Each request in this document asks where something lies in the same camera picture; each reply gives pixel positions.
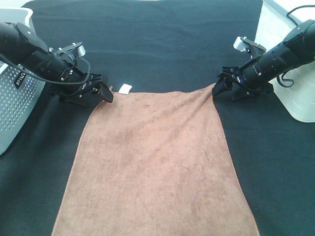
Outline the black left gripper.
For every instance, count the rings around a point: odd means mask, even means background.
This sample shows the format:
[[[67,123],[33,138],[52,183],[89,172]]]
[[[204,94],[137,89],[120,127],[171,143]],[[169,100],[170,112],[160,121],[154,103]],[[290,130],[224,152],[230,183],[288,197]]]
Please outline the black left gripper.
[[[51,96],[57,95],[59,102],[70,103],[81,107],[88,107],[88,102],[83,96],[90,94],[98,97],[105,102],[112,103],[114,95],[106,85],[107,77],[103,78],[102,74],[91,73],[86,82],[84,82],[75,92],[66,93],[61,86],[50,85],[48,93]]]

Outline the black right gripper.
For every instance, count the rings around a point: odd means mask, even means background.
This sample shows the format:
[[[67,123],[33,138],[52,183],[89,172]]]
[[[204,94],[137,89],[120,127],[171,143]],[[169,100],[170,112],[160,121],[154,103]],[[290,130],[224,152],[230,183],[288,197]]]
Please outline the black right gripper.
[[[222,73],[218,75],[219,80],[212,89],[212,95],[217,96],[226,91],[233,91],[232,101],[246,98],[257,98],[261,93],[274,91],[273,85],[265,82],[258,88],[250,88],[245,84],[239,67],[223,67]]]

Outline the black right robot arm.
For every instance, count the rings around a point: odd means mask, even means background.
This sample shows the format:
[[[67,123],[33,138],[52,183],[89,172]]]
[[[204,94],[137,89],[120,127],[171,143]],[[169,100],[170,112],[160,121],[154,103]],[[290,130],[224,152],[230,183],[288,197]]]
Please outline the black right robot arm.
[[[233,101],[258,97],[262,92],[274,90],[272,79],[277,78],[282,84],[288,71],[315,60],[315,22],[307,20],[299,24],[270,50],[246,37],[237,37],[233,46],[250,54],[251,59],[241,67],[223,67],[212,95],[231,90]]]

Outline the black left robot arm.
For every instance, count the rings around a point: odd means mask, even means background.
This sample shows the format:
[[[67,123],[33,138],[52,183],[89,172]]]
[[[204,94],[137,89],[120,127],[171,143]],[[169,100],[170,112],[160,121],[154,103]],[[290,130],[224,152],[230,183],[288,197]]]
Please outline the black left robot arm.
[[[21,72],[50,84],[49,94],[60,102],[86,107],[91,94],[113,102],[113,93],[102,74],[91,73],[82,42],[54,50],[22,23],[1,23],[0,59]]]

